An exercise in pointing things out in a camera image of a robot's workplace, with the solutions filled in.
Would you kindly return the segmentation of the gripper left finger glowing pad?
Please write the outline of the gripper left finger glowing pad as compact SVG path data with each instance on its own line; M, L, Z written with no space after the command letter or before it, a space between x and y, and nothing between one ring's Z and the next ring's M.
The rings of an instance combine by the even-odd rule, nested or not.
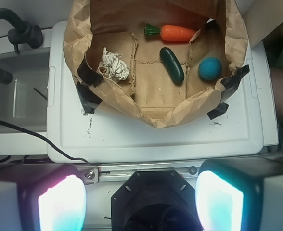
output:
M86 203L73 164L0 164L0 231L80 231Z

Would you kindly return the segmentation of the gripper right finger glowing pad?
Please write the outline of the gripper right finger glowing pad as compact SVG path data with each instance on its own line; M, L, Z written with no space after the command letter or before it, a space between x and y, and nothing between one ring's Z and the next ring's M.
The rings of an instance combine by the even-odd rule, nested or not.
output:
M195 203L205 231L283 231L283 158L213 158Z

